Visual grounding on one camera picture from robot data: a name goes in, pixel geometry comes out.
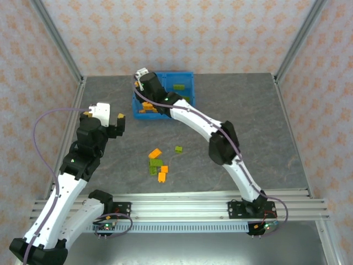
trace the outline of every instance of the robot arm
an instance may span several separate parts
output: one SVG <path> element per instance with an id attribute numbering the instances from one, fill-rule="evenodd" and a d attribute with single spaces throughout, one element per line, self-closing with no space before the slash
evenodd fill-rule
<path id="1" fill-rule="evenodd" d="M 154 107 L 159 113 L 178 120 L 201 134 L 209 143 L 208 154 L 211 160 L 223 166 L 238 186 L 247 212 L 250 214 L 261 212 L 267 199 L 255 189 L 265 193 L 254 182 L 242 159 L 219 130 L 221 128 L 226 132 L 236 148 L 239 149 L 239 141 L 232 123 L 213 120 L 193 108 L 180 95 L 166 92 L 156 74 L 148 72 L 145 68 L 135 73 L 135 79 L 138 92 L 135 92 L 136 98 L 141 103 L 144 102 L 145 99 L 141 98 L 140 94 L 148 100 L 158 103 Z"/>
<path id="2" fill-rule="evenodd" d="M 108 139 L 122 136 L 125 130 L 125 116 L 122 114 L 119 114 L 115 125 L 109 125 L 108 103 L 97 103 L 97 106 L 89 109 L 89 112 L 81 114 L 76 131 L 77 141 L 63 159 L 58 176 L 60 193 L 45 226 L 35 235 L 57 196 L 55 190 L 30 230 L 23 238 L 14 239 L 10 245 L 10 250 L 22 261 L 29 242 L 35 236 L 28 258 L 29 265 L 64 264 L 68 250 L 82 230 L 97 217 L 113 211 L 113 196 L 95 190 L 81 209 L 65 222 L 77 196 L 99 166 Z"/>

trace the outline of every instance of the metal frame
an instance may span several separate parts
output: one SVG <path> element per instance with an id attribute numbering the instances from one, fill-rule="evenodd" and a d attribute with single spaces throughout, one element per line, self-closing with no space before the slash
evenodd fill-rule
<path id="1" fill-rule="evenodd" d="M 297 36 L 294 39 L 294 42 L 286 57 L 284 58 L 277 74 L 275 75 L 276 82 L 281 82 L 282 78 L 285 76 L 286 72 L 288 71 L 289 67 L 291 66 L 294 58 L 296 57 L 299 49 L 301 48 L 302 44 L 305 41 L 306 36 L 310 32 L 312 26 L 314 25 L 316 19 L 320 16 L 321 10 L 323 9 L 324 5 L 326 4 L 327 0 L 316 0 L 313 7 L 311 8 L 308 17 L 305 19 L 303 25 L 301 26 Z"/>
<path id="2" fill-rule="evenodd" d="M 283 200 L 289 209 L 289 221 L 329 220 L 324 199 L 312 199 L 306 189 L 266 190 L 268 196 Z M 77 212 L 87 196 L 80 195 L 74 202 L 68 218 Z M 254 219 L 229 219 L 227 202 L 241 200 L 240 192 L 186 192 L 117 194 L 116 202 L 131 202 L 131 217 L 138 222 L 219 222 L 254 221 Z M 46 200 L 37 200 L 30 220 L 40 215 Z M 276 202 L 278 220 L 285 218 L 284 206 Z"/>
<path id="3" fill-rule="evenodd" d="M 328 265 L 349 264 L 340 251 L 339 240 L 333 223 L 324 220 L 316 221 L 315 223 Z"/>
<path id="4" fill-rule="evenodd" d="M 67 62 L 67 65 L 71 71 L 71 74 L 77 80 L 77 82 L 82 80 L 82 75 L 72 58 L 68 48 L 65 45 L 65 42 L 62 40 L 59 31 L 57 30 L 53 20 L 50 18 L 50 15 L 45 8 L 42 0 L 31 0 L 34 9 L 37 11 L 39 17 L 42 19 L 44 25 L 46 26 L 50 36 L 52 37 L 55 45 L 59 49 L 61 55 L 63 56 L 64 60 Z"/>

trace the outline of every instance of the blue plastic tray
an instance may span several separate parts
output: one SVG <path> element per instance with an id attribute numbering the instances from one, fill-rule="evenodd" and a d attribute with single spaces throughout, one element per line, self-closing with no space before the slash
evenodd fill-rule
<path id="1" fill-rule="evenodd" d="M 167 92 L 175 92 L 182 97 L 188 97 L 189 104 L 195 106 L 195 86 L 194 86 L 194 73 L 193 72 L 155 72 L 162 87 Z M 185 86 L 184 90 L 175 90 L 173 86 L 175 84 L 182 84 Z M 170 119 L 165 114 L 160 115 L 159 113 L 153 113 L 151 110 L 147 110 L 146 113 L 139 113 L 138 111 L 143 109 L 142 104 L 136 99 L 135 94 L 132 97 L 132 110 L 135 119 L 143 120 L 158 120 L 158 119 Z"/>

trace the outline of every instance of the marble-patterned surface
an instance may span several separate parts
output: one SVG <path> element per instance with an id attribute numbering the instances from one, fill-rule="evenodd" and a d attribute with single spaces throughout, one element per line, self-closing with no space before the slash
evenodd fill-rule
<path id="1" fill-rule="evenodd" d="M 272 82 L 271 74 L 195 75 L 196 107 L 234 124 L 245 164 L 263 189 L 307 186 L 302 165 Z M 88 77 L 81 107 L 111 103 L 111 115 L 126 114 L 123 137 L 109 140 L 101 165 L 83 194 L 235 190 L 225 169 L 208 157 L 201 135 L 175 120 L 136 120 L 132 115 L 130 76 Z M 176 154 L 174 148 L 184 148 Z M 150 176 L 148 154 L 159 148 L 169 166 L 161 184 Z"/>

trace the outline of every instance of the metal corner post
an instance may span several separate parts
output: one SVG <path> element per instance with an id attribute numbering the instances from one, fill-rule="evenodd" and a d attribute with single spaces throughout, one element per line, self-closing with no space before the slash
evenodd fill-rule
<path id="1" fill-rule="evenodd" d="M 50 36 L 52 37 L 55 45 L 59 49 L 61 55 L 63 56 L 64 60 L 66 61 L 67 65 L 69 66 L 69 69 L 74 76 L 74 78 L 77 80 L 77 82 L 80 82 L 82 80 L 82 75 L 72 58 L 68 48 L 66 47 L 63 39 L 60 36 L 59 31 L 57 30 L 54 22 L 52 21 L 51 17 L 49 16 L 49 13 L 47 9 L 45 8 L 42 0 L 31 0 L 32 5 L 34 9 L 37 11 L 39 17 L 42 19 L 44 25 L 46 26 Z"/>
<path id="2" fill-rule="evenodd" d="M 308 33 L 310 32 L 312 26 L 314 25 L 316 19 L 320 16 L 321 10 L 325 6 L 327 0 L 316 0 L 313 7 L 311 8 L 308 17 L 305 19 L 303 25 L 301 26 L 296 38 L 294 39 L 294 42 L 290 49 L 288 50 L 288 53 L 283 60 L 279 70 L 277 71 L 277 74 L 275 75 L 276 77 L 276 82 L 279 83 L 283 79 L 284 75 L 286 74 L 287 70 L 291 66 L 294 58 L 296 57 L 299 49 L 301 48 L 302 44 L 305 41 L 305 38 L 307 37 Z"/>

